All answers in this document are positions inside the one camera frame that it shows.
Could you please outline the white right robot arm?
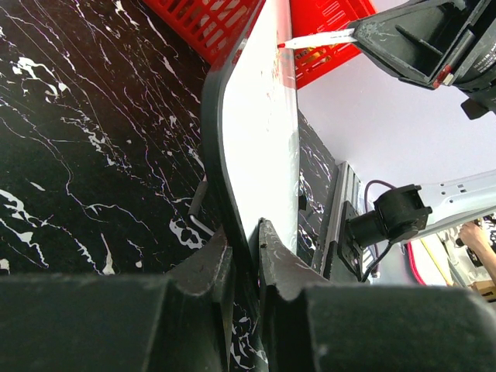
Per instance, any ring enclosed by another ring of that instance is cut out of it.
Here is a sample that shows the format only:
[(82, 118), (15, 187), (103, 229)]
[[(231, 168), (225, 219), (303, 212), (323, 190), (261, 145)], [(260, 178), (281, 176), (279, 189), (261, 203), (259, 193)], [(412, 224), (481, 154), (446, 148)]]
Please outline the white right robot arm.
[[(467, 97), (461, 108), (468, 119), (495, 110), (493, 1), (410, 1), (358, 19), (339, 35), (401, 82), (428, 90), (457, 88)], [(367, 247), (406, 242), (446, 218), (494, 205), (491, 171), (433, 186), (393, 188), (363, 215), (346, 202), (332, 248), (346, 269), (365, 281), (370, 270), (359, 259)]]

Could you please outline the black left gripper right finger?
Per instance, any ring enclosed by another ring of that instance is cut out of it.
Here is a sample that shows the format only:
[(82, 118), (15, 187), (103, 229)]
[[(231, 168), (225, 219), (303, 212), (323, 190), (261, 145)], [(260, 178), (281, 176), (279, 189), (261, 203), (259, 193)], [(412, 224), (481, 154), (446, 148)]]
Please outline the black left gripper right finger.
[(495, 313), (462, 288), (335, 285), (259, 224), (260, 322), (272, 371), (493, 371)]

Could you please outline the red whiteboard marker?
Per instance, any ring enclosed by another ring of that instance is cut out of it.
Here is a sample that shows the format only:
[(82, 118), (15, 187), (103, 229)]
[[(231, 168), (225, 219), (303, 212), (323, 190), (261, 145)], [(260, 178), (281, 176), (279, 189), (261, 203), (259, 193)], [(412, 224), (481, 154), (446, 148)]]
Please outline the red whiteboard marker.
[(307, 36), (295, 37), (283, 43), (279, 43), (279, 49), (304, 49), (309, 47), (323, 47), (335, 44), (354, 43), (354, 29), (343, 29), (338, 31), (322, 32)]

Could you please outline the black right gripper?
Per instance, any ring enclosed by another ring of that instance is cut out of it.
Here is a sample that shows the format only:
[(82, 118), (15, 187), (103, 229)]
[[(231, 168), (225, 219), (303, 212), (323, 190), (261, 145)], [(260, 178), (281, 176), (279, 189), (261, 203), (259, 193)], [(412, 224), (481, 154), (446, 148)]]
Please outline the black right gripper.
[(392, 77), (457, 88), (470, 120), (495, 112), (494, 1), (408, 1), (349, 28), (355, 46)]

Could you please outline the white whiteboard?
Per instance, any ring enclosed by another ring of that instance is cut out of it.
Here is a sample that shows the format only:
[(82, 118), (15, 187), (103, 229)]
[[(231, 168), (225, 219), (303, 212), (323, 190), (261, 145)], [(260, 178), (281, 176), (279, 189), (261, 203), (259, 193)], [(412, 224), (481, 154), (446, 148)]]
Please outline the white whiteboard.
[(257, 1), (215, 60), (201, 94), (201, 144), (209, 190), (236, 266), (258, 271), (258, 229), (269, 220), (297, 249), (298, 100), (287, 1)]

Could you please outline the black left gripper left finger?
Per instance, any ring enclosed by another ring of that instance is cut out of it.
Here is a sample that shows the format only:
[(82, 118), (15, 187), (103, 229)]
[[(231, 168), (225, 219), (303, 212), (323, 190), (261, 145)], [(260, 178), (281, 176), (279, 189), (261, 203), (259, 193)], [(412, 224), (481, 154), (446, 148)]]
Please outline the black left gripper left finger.
[(3, 371), (227, 371), (235, 264), (219, 230), (164, 275), (1, 279)]

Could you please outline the distant person's hand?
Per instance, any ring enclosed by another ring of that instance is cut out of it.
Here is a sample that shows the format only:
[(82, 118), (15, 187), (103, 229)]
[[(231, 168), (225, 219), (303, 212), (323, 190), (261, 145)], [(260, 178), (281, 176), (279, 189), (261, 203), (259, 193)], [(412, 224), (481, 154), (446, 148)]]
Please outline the distant person's hand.
[(459, 238), (472, 250), (481, 250), (487, 245), (485, 231), (474, 222), (467, 222), (461, 226)]

